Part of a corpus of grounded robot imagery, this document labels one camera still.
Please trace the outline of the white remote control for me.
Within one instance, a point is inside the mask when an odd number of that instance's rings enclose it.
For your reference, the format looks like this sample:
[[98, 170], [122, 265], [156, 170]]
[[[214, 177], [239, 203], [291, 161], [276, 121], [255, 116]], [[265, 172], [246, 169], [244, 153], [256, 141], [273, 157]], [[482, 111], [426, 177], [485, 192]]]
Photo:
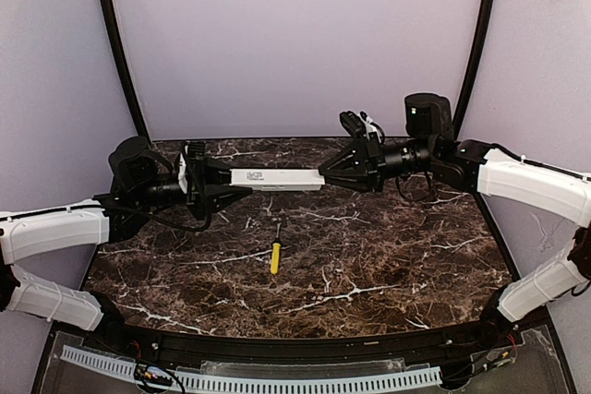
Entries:
[[315, 169], [237, 168], [231, 170], [230, 185], [264, 192], [319, 191], [325, 179]]

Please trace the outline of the yellow handled screwdriver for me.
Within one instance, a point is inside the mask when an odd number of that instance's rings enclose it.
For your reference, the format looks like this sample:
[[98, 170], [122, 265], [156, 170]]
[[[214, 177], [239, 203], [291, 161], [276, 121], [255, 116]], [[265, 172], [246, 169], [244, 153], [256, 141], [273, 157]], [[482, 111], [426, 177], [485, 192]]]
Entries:
[[271, 251], [271, 266], [270, 271], [272, 275], [276, 275], [279, 271], [280, 266], [280, 257], [281, 257], [281, 227], [282, 224], [279, 222], [276, 229], [275, 239], [272, 242], [272, 251]]

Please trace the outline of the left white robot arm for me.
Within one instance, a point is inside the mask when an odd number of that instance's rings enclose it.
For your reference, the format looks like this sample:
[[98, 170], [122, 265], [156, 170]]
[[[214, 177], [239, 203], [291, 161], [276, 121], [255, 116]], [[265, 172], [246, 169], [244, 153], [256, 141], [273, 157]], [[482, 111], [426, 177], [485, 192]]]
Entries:
[[150, 221], [202, 233], [214, 213], [251, 194], [231, 183], [229, 165], [208, 158], [202, 142], [187, 142], [175, 161], [130, 137], [110, 154], [109, 192], [72, 205], [1, 216], [1, 308], [106, 336], [125, 320], [101, 293], [76, 291], [30, 274], [18, 261], [78, 245], [103, 245], [136, 236]]

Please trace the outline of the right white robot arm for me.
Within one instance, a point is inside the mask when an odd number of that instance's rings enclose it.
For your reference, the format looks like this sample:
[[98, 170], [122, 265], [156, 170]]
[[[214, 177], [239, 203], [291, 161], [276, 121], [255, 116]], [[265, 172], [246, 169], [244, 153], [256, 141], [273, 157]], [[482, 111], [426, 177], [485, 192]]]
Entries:
[[571, 245], [525, 277], [496, 292], [482, 320], [513, 324], [540, 306], [590, 281], [590, 177], [532, 161], [500, 144], [458, 141], [448, 99], [433, 93], [404, 99], [408, 137], [387, 143], [365, 113], [342, 112], [351, 141], [320, 167], [326, 183], [379, 192], [388, 179], [425, 173], [472, 195], [504, 197], [573, 222]]

